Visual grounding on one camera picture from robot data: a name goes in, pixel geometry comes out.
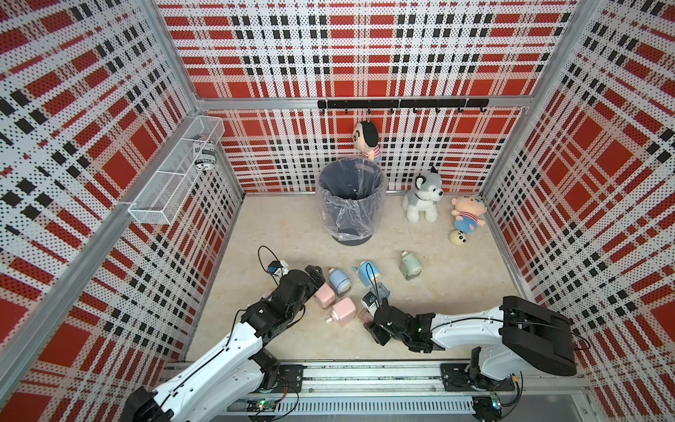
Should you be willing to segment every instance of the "light green bottle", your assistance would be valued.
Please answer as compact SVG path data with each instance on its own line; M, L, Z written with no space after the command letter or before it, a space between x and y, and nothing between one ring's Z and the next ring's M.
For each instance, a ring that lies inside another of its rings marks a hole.
M410 252L401 252L401 266L399 267L406 280L412 280L422 272L422 264Z

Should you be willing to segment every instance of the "gray trash can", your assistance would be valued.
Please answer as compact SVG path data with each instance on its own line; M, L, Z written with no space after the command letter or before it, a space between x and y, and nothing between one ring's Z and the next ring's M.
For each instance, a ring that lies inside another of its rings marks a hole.
M348 246L365 243L382 220L388 184L377 164L360 157L326 165L319 175L317 200L328 233Z

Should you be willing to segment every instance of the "white wire basket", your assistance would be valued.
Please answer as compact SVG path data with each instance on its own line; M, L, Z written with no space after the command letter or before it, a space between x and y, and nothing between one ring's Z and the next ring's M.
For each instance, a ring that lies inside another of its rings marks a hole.
M178 143L153 174L129 207L129 213L138 223L172 224L194 187L200 170L197 161L214 159L213 153L204 155L208 144L216 148L225 128L219 117L197 116Z

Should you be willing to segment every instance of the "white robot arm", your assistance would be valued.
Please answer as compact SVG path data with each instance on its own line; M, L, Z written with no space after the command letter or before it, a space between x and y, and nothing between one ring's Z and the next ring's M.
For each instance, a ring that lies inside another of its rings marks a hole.
M572 320L516 296L498 307L464 315L403 313L384 299L366 328L378 344L401 340L413 352L430 353L476 344L468 381L489 389L513 373L534 367L553 375L576 374Z
M279 361L264 347L295 324L325 282L321 268L309 265L305 271L286 271L269 297L249 306L232 332L183 372L153 392L134 391L121 422L207 422L247 393L272 388Z
M158 386L143 387L126 400L121 422L207 422L237 399L279 381L279 361L264 347L295 323L305 302L323 285L321 268L291 270L277 289L249 306L232 332L185 371ZM414 352L462 344L487 345L472 351L468 383L489 389L534 366L554 375L574 375L571 320L515 296L488 311L465 315L412 315L386 299L366 324L375 341L403 341Z

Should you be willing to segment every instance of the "perforated wall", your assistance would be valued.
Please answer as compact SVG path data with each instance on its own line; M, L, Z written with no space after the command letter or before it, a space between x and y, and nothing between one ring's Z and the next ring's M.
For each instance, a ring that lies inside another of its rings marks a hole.
M184 357L236 201L212 170L198 177L172 226L131 224L0 421L119 420L132 391L153 386L165 362Z
M158 0L202 98L527 95L576 1Z
M489 197L615 421L674 418L674 51L671 1L602 1Z
M2 347L186 114L138 5L0 3ZM184 353L232 201L205 174L176 224L131 225L0 421L117 420Z
M515 124L520 109L373 110L381 145L380 166L390 189L412 186L434 165L451 192L478 192ZM321 168L355 155L352 131L369 118L362 111L216 111L223 146L247 192L309 191Z
M117 3L0 5L2 347L185 114L138 6Z

